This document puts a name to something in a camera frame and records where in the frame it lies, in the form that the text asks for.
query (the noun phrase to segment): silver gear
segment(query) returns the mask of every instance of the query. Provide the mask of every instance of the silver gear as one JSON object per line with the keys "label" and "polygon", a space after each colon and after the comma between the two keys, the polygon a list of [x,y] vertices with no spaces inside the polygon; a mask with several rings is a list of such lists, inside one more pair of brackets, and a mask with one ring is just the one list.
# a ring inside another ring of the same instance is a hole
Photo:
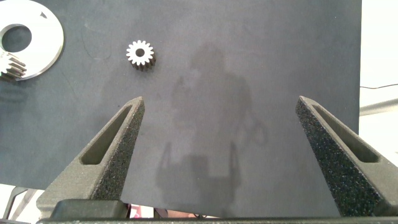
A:
{"label": "silver gear", "polygon": [[154,48],[150,46],[150,43],[146,41],[138,40],[129,45],[127,49],[127,58],[131,62],[132,66],[141,71],[148,71],[148,68],[152,69],[155,65],[156,57]]}
{"label": "silver gear", "polygon": [[25,75],[25,64],[10,52],[0,49],[0,80],[13,81]]}

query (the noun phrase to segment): gear center hole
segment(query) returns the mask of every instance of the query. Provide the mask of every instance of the gear center hole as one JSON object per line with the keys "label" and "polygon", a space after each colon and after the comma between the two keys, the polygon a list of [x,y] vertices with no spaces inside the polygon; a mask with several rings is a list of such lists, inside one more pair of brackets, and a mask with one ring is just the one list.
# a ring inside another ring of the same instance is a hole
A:
{"label": "gear center hole", "polygon": [[5,51],[20,52],[29,46],[32,33],[28,27],[17,24],[7,30],[1,38],[1,45]]}
{"label": "gear center hole", "polygon": [[144,49],[137,49],[137,50],[136,50],[136,55],[137,55],[138,57],[142,57],[142,56],[144,56],[144,54],[145,54]]}

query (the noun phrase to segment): cable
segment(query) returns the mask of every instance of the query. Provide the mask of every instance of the cable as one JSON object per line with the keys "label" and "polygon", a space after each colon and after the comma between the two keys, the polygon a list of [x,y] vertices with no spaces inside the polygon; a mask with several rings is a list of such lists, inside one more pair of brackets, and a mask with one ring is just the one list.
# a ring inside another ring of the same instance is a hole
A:
{"label": "cable", "polygon": [[366,86],[360,86],[360,88],[368,88],[368,89],[371,89],[371,90],[375,90],[375,89],[378,89],[378,88],[390,87],[390,86],[395,86],[395,85],[398,85],[398,83],[391,84],[391,85],[386,85],[386,86],[379,86],[379,87],[366,87]]}

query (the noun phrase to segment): spur gear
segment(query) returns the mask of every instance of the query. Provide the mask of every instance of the spur gear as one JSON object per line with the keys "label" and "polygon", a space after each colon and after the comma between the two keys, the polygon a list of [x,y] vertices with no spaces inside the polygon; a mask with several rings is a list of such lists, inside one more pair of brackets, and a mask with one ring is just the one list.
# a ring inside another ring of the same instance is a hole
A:
{"label": "spur gear", "polygon": [[0,80],[13,81],[25,75],[25,64],[10,52],[0,49]]}
{"label": "spur gear", "polygon": [[155,65],[156,57],[154,48],[150,46],[150,43],[146,41],[138,40],[129,45],[127,49],[127,58],[131,62],[132,66],[141,71],[148,71],[148,68],[152,69]]}

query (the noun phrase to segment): dark gray surface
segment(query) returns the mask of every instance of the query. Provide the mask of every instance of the dark gray surface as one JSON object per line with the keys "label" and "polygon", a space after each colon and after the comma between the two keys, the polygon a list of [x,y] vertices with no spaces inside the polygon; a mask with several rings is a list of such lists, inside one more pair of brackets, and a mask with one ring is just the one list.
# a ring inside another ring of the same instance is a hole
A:
{"label": "dark gray surface", "polygon": [[[360,1],[39,1],[59,61],[0,83],[0,182],[44,189],[125,102],[146,113],[122,199],[223,217],[336,216],[299,95],[358,131]],[[125,56],[146,40],[148,73]]]}

